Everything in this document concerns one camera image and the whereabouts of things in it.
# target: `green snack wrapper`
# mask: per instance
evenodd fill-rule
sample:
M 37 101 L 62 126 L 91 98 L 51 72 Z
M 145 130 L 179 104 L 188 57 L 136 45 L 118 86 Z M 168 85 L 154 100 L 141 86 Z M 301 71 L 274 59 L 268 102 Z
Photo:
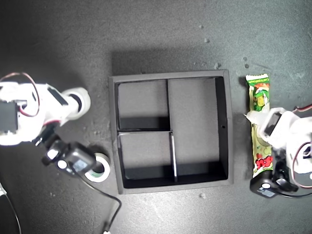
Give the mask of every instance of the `green snack wrapper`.
M 270 110 L 270 79 L 267 74 L 246 76 L 249 84 L 250 111 L 268 112 Z M 252 124 L 253 178 L 265 170 L 273 170 L 271 146 L 257 134 L 257 125 Z

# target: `gray surface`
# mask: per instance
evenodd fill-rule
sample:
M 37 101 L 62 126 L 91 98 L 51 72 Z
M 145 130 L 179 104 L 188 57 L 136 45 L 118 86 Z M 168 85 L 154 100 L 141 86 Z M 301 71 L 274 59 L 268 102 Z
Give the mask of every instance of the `gray surface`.
M 159 128 L 162 119 L 169 123 L 166 86 L 165 80 L 120 84 L 120 129 Z
M 171 168 L 169 133 L 125 134 L 120 142 L 127 178 L 164 177 L 163 166 Z
M 215 80 L 170 80 L 169 94 L 177 164 L 219 161 Z
M 267 200 L 249 191 L 250 125 L 243 116 L 247 88 L 240 79 L 269 73 L 272 107 L 311 102 L 310 0 L 4 0 L 0 11 L 1 74 L 23 70 L 60 90 L 85 83 L 90 112 L 59 133 L 66 140 L 99 144 L 109 156 L 109 76 L 207 70 L 216 62 L 230 70 L 234 184 L 120 195 L 124 206 L 113 234 L 312 233 L 311 198 Z M 23 233 L 100 233 L 112 202 L 58 175 L 56 168 L 45 168 L 43 152 L 30 144 L 0 149 L 1 183 Z M 98 187 L 117 194 L 114 170 Z

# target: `black box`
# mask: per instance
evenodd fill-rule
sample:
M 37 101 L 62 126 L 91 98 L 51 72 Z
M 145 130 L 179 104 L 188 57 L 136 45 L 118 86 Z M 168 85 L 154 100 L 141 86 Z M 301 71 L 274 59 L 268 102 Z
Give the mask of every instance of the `black box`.
M 227 70 L 111 77 L 120 194 L 233 183 Z

